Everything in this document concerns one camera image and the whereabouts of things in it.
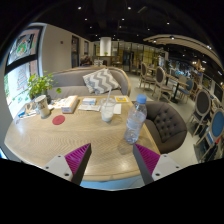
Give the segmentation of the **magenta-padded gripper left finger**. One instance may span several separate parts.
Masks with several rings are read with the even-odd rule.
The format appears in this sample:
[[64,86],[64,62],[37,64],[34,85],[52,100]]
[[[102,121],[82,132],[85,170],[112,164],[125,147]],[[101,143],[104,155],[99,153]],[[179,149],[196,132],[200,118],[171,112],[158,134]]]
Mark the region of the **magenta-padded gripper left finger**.
[[79,185],[92,153],[91,144],[85,144],[67,155],[56,155],[43,169],[65,180]]

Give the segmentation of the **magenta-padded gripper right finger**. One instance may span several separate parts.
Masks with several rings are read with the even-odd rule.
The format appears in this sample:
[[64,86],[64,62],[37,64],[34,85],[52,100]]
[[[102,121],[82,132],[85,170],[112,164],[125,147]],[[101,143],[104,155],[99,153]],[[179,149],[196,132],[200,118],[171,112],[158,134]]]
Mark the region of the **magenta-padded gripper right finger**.
[[159,155],[139,144],[133,145],[133,154],[145,185],[181,169],[167,154]]

